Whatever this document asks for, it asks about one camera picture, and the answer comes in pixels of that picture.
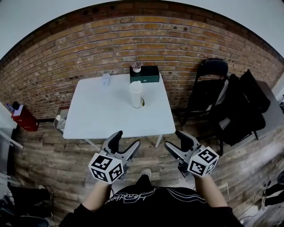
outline person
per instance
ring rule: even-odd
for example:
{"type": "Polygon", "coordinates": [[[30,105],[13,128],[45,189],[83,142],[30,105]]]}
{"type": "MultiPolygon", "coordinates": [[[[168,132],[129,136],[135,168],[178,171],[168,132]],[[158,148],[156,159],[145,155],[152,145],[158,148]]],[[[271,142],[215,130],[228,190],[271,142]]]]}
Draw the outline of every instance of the person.
{"type": "Polygon", "coordinates": [[[264,197],[262,199],[262,209],[265,210],[267,206],[280,204],[282,202],[284,202],[284,171],[282,171],[277,177],[277,184],[271,186],[270,188],[265,189],[264,197]],[[279,191],[282,192],[278,196],[266,198],[267,196],[271,196],[279,191]]]}
{"type": "Polygon", "coordinates": [[[154,187],[151,170],[142,170],[135,185],[110,198],[111,185],[97,182],[89,196],[62,220],[60,227],[187,223],[190,226],[243,226],[228,207],[210,175],[195,176],[196,191],[154,187]]]}

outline green box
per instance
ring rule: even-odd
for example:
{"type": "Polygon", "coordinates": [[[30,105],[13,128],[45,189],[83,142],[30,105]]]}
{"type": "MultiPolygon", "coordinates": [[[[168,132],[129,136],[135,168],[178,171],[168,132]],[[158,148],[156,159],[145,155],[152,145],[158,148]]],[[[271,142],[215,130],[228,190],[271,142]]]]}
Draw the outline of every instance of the green box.
{"type": "Polygon", "coordinates": [[[138,73],[133,72],[130,67],[130,83],[141,81],[141,83],[159,82],[160,74],[157,66],[142,66],[138,73]]]}

